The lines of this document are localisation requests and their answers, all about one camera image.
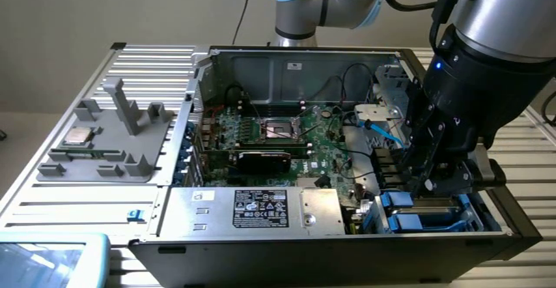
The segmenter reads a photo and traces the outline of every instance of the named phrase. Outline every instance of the green circuit board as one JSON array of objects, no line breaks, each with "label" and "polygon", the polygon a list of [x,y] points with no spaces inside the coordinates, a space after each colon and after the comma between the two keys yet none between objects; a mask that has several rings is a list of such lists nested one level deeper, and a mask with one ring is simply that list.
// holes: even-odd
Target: green circuit board
[{"label": "green circuit board", "polygon": [[[286,187],[286,186],[312,186],[315,180],[327,175],[331,178],[331,186],[338,190],[340,202],[344,205],[355,205],[355,199],[350,198],[350,191],[354,189],[355,181],[346,179],[339,174],[339,167],[350,158],[348,154],[339,150],[346,148],[343,143],[332,142],[327,137],[327,131],[340,132],[342,123],[335,115],[324,118],[323,111],[334,112],[332,107],[324,105],[316,106],[311,111],[300,117],[299,131],[304,133],[299,139],[287,139],[276,137],[264,139],[262,136],[260,124],[258,117],[242,117],[231,108],[224,109],[215,116],[216,127],[214,129],[214,137],[207,141],[206,158],[208,167],[206,168],[206,186],[207,187],[230,187],[230,186],[258,186],[258,187]],[[263,120],[272,122],[288,122],[290,117],[264,117]],[[234,154],[236,144],[242,142],[248,145],[271,144],[275,149],[272,151],[298,150],[311,154],[303,158],[292,158],[290,172],[274,175],[243,175],[238,178],[231,177],[231,169],[234,166],[230,162],[230,156]],[[347,177],[354,176],[350,169],[343,170]]]}]

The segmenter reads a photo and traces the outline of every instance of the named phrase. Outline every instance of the screen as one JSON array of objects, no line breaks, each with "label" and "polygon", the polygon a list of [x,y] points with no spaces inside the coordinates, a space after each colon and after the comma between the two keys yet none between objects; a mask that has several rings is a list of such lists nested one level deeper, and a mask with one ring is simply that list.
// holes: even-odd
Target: screen
[{"label": "screen", "polygon": [[66,287],[84,248],[84,244],[0,243],[0,287]]}]

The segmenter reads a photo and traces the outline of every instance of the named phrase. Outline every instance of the power supply label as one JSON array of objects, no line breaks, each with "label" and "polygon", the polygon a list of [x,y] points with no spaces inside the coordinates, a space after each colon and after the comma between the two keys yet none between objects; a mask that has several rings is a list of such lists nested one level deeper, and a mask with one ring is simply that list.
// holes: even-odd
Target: power supply label
[{"label": "power supply label", "polygon": [[234,226],[236,228],[288,227],[286,190],[236,190]]}]

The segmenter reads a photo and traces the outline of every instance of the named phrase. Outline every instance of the blue cable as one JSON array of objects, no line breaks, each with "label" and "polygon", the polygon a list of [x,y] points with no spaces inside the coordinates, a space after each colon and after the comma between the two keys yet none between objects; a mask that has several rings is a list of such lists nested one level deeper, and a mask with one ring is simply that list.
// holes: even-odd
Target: blue cable
[{"label": "blue cable", "polygon": [[396,143],[399,143],[402,145],[403,148],[406,148],[406,145],[403,144],[402,139],[390,135],[390,133],[387,133],[387,131],[384,131],[384,129],[382,129],[375,123],[371,124],[371,129],[374,129],[380,135],[387,137],[390,140],[394,140]]}]

